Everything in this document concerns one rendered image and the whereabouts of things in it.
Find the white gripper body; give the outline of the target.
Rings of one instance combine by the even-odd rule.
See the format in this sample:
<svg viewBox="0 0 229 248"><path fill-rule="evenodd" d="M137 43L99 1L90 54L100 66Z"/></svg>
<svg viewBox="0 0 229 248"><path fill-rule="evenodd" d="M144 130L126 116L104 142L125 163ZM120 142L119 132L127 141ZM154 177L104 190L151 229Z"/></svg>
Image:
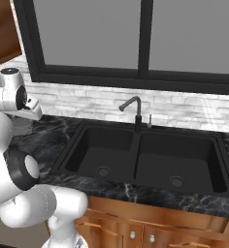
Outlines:
<svg viewBox="0 0 229 248"><path fill-rule="evenodd" d="M17 111L10 111L11 115L25 119L40 120L42 118L42 109L36 98L29 98L24 108Z"/></svg>

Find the black double basin sink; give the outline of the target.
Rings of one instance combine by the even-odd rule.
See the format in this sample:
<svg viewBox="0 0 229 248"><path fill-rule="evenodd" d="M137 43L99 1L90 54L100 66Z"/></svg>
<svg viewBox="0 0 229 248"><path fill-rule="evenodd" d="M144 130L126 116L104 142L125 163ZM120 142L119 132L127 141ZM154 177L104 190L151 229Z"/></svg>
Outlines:
<svg viewBox="0 0 229 248"><path fill-rule="evenodd" d="M214 132L84 120L50 172L229 198L228 153Z"/></svg>

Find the black sink tap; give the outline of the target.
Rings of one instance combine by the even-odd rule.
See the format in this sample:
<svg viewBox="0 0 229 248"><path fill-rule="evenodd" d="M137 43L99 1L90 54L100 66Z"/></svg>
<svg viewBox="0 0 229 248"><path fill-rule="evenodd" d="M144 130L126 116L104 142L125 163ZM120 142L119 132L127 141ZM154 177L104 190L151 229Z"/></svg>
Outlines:
<svg viewBox="0 0 229 248"><path fill-rule="evenodd" d="M134 96L131 99L127 100L124 104L120 105L118 108L120 111L124 111L126 107L130 104L136 102L137 103L137 114L135 116L135 133L141 132L142 125L142 116L141 116L141 99L139 96Z"/></svg>

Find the wooden panel under sink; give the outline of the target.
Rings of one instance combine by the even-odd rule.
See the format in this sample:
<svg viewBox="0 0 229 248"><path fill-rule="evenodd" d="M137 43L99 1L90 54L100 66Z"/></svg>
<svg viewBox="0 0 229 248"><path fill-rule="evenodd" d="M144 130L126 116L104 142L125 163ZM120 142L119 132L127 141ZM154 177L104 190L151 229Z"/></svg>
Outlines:
<svg viewBox="0 0 229 248"><path fill-rule="evenodd" d="M89 212L146 226L224 233L228 218L89 196Z"/></svg>

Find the grey dishwasher front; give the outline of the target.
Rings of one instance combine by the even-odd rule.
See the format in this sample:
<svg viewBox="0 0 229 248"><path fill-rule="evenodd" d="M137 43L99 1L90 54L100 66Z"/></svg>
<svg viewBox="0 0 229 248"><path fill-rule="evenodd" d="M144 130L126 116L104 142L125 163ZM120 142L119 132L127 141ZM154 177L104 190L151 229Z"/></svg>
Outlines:
<svg viewBox="0 0 229 248"><path fill-rule="evenodd" d="M0 244L15 248L42 248L49 239L46 223L23 229L11 229L0 220Z"/></svg>

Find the black framed window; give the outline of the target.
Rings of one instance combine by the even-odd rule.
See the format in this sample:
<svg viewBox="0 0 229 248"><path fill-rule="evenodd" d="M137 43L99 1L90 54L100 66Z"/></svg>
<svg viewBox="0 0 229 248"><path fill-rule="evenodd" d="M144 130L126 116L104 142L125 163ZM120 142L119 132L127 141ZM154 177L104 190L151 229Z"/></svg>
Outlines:
<svg viewBox="0 0 229 248"><path fill-rule="evenodd" d="M229 95L229 0L14 0L35 82Z"/></svg>

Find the wooden cupboard door with knob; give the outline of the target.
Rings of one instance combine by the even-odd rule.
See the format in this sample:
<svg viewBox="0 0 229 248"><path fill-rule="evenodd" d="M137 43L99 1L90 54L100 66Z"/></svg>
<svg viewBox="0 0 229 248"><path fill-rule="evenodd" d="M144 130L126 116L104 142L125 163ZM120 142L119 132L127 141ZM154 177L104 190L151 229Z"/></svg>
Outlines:
<svg viewBox="0 0 229 248"><path fill-rule="evenodd" d="M155 241L149 242L149 236L154 235ZM215 241L204 237L198 237L189 234L181 234L178 232L161 231L159 229L145 228L143 237L143 248L170 248L169 244L178 244L184 242L197 242L208 244L211 248L225 248L221 241Z"/></svg>
<svg viewBox="0 0 229 248"><path fill-rule="evenodd" d="M81 222L99 224L118 234L118 236L112 236L97 228L77 227L80 235L87 241L89 248L141 248L142 228L140 226L86 216L78 219L76 224ZM130 238L130 232L136 233L134 239Z"/></svg>

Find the brown wall cupboard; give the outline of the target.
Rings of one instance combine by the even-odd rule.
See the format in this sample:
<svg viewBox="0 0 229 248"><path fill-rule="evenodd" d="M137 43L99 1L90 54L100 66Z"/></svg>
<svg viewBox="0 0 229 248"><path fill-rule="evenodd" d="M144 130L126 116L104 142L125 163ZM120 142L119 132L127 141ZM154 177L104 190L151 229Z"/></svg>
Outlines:
<svg viewBox="0 0 229 248"><path fill-rule="evenodd" d="M0 0L0 64L21 55L10 0Z"/></svg>

